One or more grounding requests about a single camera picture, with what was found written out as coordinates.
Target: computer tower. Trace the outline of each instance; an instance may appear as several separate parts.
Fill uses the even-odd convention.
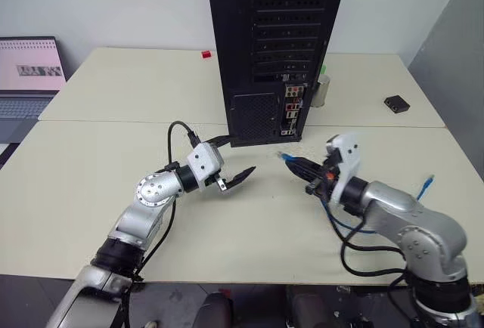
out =
[[[340,0],[210,0],[233,147],[300,141]]]

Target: red object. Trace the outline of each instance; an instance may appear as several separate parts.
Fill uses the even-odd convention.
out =
[[[230,299],[232,293],[230,289],[219,289],[219,292],[221,292],[227,299]]]

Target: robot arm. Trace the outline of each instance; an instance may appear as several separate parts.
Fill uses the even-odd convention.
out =
[[[192,143],[196,145],[186,166],[174,162],[139,181],[134,201],[121,214],[91,264],[80,271],[47,328],[111,326],[123,294],[130,290],[144,254],[160,229],[164,213],[175,200],[213,183],[225,192],[255,169],[249,168],[225,183],[219,175],[224,161],[218,147],[228,142],[228,137],[217,137]]]
[[[452,218],[426,209],[413,196],[378,181],[356,177],[358,143],[352,135],[337,135],[327,143],[322,165],[285,157],[289,169],[310,182],[306,192],[343,206],[366,220],[366,227],[385,236],[402,251],[405,279],[414,306],[429,326],[481,327],[470,294],[462,250],[464,229]]]

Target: tabletop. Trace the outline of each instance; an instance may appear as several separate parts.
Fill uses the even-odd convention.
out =
[[[439,114],[394,54],[328,54],[332,81],[306,125],[443,127]],[[383,101],[410,105],[394,114]],[[41,120],[226,124],[216,53],[98,48],[48,105]]]
[[[193,125],[202,139],[225,125]],[[0,274],[74,278],[104,242],[133,199],[135,185],[166,163],[167,124],[39,122],[0,171]],[[422,202],[462,224],[472,282],[484,281],[481,231],[484,185],[445,128],[306,128],[299,143],[221,148],[222,176],[255,172],[229,195],[215,186],[178,202],[173,229],[144,270],[147,281],[388,284],[395,277],[354,277],[339,260],[340,241],[305,183],[277,157],[284,151],[322,161],[335,134],[355,132],[359,177],[416,194],[436,180]],[[174,158],[188,139],[176,129]],[[166,226],[163,223],[161,233]],[[357,243],[387,243],[375,235]],[[397,254],[351,253],[362,270],[402,267]]]

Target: small black box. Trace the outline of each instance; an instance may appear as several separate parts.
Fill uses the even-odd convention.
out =
[[[400,95],[387,97],[385,99],[385,105],[387,105],[395,114],[403,113],[410,109],[410,105],[408,105]]]

